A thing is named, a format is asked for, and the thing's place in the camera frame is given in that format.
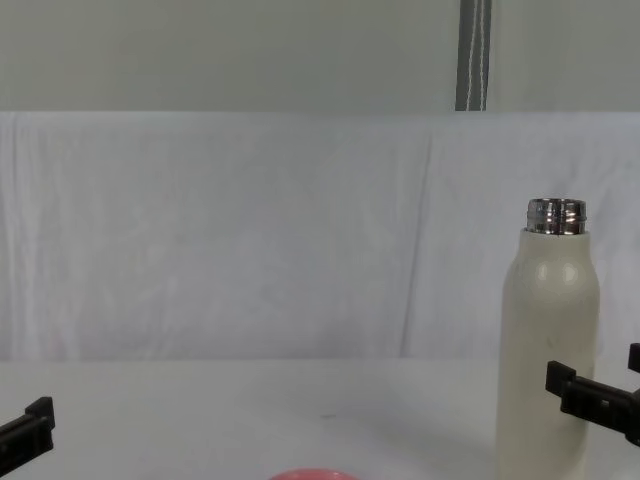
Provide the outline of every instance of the pink bowl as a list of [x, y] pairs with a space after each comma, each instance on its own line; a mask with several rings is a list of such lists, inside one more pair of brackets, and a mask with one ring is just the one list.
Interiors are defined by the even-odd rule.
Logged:
[[335, 470], [291, 470], [290, 472], [276, 475], [271, 480], [358, 480], [346, 473], [336, 472]]

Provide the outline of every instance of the table surface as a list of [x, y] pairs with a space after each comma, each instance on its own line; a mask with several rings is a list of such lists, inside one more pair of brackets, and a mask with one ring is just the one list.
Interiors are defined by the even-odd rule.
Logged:
[[[624, 360], [598, 379], [640, 378]], [[362, 480], [490, 480], [497, 367], [287, 360], [0, 364], [0, 419], [54, 399], [55, 450], [12, 480], [267, 480], [332, 467]], [[589, 478], [637, 479], [640, 449], [592, 427]]]

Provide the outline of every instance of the wall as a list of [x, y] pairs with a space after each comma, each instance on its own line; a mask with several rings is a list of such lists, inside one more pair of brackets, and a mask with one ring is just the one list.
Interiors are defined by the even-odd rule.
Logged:
[[0, 109], [449, 111], [458, 0], [2, 0]]
[[495, 0], [489, 109], [640, 110], [640, 2]]

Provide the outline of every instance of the wrinkled white sheet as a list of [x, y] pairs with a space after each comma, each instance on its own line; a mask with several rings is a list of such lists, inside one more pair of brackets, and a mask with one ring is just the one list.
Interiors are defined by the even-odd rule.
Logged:
[[397, 356], [424, 118], [1, 118], [2, 356]]
[[640, 341], [640, 115], [477, 115], [433, 134], [411, 356], [495, 356], [501, 290], [527, 201], [587, 201], [600, 353]]
[[0, 115], [0, 358], [494, 357], [544, 195], [587, 200], [624, 354], [639, 157], [635, 114]]

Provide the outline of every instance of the white water bottle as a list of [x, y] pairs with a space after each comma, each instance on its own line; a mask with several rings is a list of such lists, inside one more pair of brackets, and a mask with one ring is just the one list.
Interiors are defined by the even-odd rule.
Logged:
[[529, 202], [505, 280], [497, 422], [498, 480], [583, 480], [587, 423], [545, 390], [547, 363], [592, 377], [600, 288], [579, 200]]

